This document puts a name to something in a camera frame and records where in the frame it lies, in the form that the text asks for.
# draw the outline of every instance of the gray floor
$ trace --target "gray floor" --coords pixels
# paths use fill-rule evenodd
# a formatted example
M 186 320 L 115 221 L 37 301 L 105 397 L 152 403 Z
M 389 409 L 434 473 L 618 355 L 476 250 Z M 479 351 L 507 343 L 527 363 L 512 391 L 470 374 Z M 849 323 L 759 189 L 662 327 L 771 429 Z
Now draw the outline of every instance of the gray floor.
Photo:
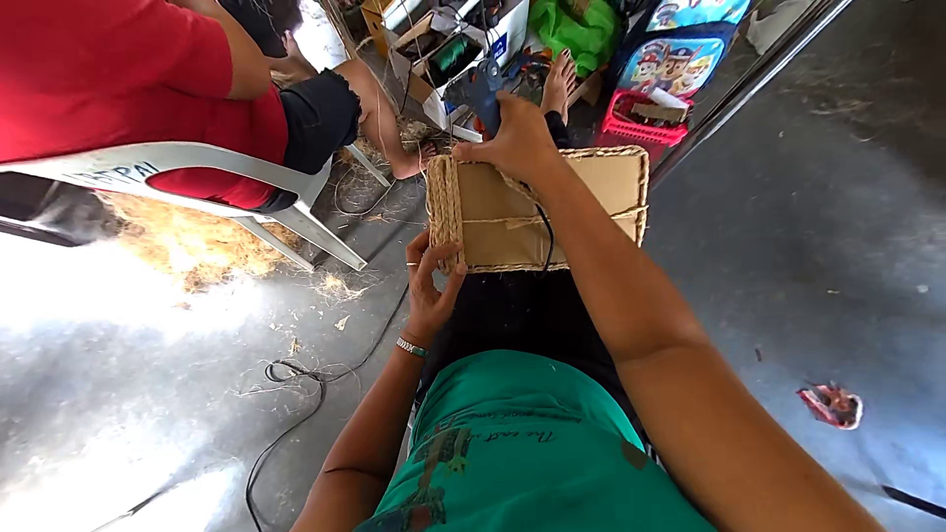
M 759 401 L 897 531 L 946 529 L 876 488 L 946 505 L 944 15 L 932 0 L 856 2 L 654 191 L 645 243 Z M 714 88 L 751 61 L 738 46 Z M 372 259 L 346 276 L 368 290 L 341 303 L 288 270 L 183 297 L 113 245 L 0 235 L 4 529 L 87 532 L 168 488 L 110 530 L 252 530 L 250 466 L 317 398 L 308 383 L 262 391 L 265 361 L 297 338 L 309 367 L 358 362 L 404 289 L 423 192 L 399 184 L 384 220 L 330 217 Z M 255 489 L 267 529 L 292 523 L 393 339 L 272 455 Z M 794 395 L 831 380 L 864 399 L 857 431 Z

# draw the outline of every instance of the knee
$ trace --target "knee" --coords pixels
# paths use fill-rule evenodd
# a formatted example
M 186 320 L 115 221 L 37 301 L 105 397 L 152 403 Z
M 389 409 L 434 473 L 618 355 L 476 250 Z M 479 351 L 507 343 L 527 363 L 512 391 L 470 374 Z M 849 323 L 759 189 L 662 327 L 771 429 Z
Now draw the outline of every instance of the knee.
M 356 92 L 361 87 L 369 87 L 375 82 L 375 75 L 371 73 L 368 65 L 360 59 L 352 59 L 335 68 L 335 71 L 342 75 Z

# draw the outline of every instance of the green plastic bag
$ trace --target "green plastic bag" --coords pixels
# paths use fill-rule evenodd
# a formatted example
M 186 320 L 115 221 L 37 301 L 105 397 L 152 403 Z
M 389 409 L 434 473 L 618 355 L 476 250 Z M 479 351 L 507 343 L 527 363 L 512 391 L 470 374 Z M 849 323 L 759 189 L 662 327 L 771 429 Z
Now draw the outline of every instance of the green plastic bag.
M 529 27 L 542 44 L 552 49 L 554 57 L 563 49 L 570 49 L 575 59 L 575 73 L 579 78 L 586 78 L 611 59 L 614 35 L 620 24 L 614 9 L 605 0 L 590 0 L 581 21 L 571 18 L 558 5 L 558 0 L 535 0 L 529 6 Z

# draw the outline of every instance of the twisted jute rope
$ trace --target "twisted jute rope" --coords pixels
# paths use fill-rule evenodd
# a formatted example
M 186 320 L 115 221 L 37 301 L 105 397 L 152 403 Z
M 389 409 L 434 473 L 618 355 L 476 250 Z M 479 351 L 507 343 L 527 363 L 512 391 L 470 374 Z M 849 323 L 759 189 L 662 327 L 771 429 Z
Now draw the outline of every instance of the twisted jute rope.
M 638 181 L 638 204 L 627 208 L 621 212 L 611 215 L 612 220 L 622 218 L 637 217 L 635 220 L 634 242 L 638 246 L 643 242 L 644 228 L 647 225 L 647 169 L 648 159 L 647 150 L 640 146 L 618 146 L 614 148 L 581 148 L 576 150 L 560 150 L 567 159 L 582 159 L 585 157 L 617 157 L 623 155 L 638 155 L 641 157 L 642 168 L 640 169 L 640 179 Z M 529 188 L 503 175 L 503 182 L 511 189 L 529 198 L 539 206 L 542 203 L 538 200 Z M 463 212 L 460 204 L 460 181 L 457 172 L 457 163 L 449 155 L 437 155 L 430 159 L 427 175 L 427 212 L 430 218 L 430 246 L 444 245 L 450 242 L 459 242 L 464 239 L 464 223 L 490 223 L 505 222 L 506 227 L 513 229 L 529 223 L 542 223 L 542 217 L 538 214 L 525 217 L 496 218 L 492 220 L 466 220 L 463 219 Z M 448 257 L 440 264 L 440 271 L 445 275 L 452 272 L 457 265 L 458 260 L 465 260 L 464 252 L 458 255 Z M 472 274 L 493 273 L 493 272 L 515 272 L 519 270 L 540 271 L 544 264 L 493 264 L 493 265 L 469 265 L 469 272 Z M 549 265 L 549 270 L 563 270 L 569 267 L 566 261 L 554 262 Z

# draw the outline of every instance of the green spool of thread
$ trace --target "green spool of thread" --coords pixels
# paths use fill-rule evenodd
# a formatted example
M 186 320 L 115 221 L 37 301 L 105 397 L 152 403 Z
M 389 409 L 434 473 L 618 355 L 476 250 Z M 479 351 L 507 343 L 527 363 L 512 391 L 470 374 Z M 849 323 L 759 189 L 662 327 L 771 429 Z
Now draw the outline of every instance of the green spool of thread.
M 441 72 L 446 73 L 446 71 L 460 59 L 466 47 L 466 39 L 457 38 L 447 43 L 440 51 L 433 54 L 433 57 L 430 59 L 437 65 L 437 68 L 439 68 Z

